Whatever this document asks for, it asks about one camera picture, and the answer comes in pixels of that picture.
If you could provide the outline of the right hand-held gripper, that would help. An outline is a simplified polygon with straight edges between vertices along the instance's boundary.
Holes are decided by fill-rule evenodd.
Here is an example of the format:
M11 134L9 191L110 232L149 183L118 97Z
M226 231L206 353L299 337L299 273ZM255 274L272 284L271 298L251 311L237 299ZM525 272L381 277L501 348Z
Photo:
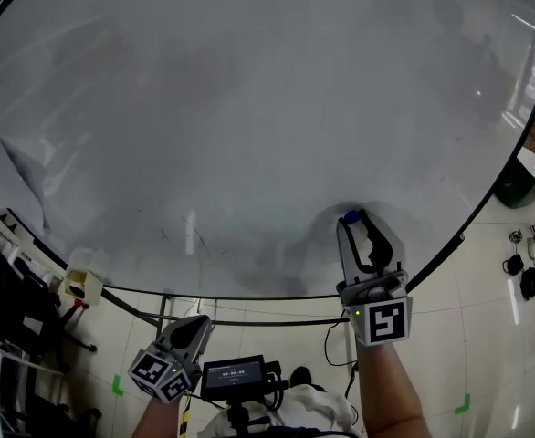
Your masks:
M344 281L337 292L356 339L365 347L408 339L413 299L408 296L404 243L377 214L361 209L372 251L370 264L361 261L350 226L344 218L336 235ZM386 274L371 279L376 273Z

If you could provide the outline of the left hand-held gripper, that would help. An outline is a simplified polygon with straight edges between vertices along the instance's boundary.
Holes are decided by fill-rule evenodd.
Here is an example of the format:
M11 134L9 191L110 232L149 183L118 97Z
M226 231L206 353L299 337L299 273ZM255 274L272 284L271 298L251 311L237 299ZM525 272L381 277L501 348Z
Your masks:
M166 326L147 349L140 349L128 374L137 387L160 402L176 402L194 392L199 364L213 323L208 316L181 318Z

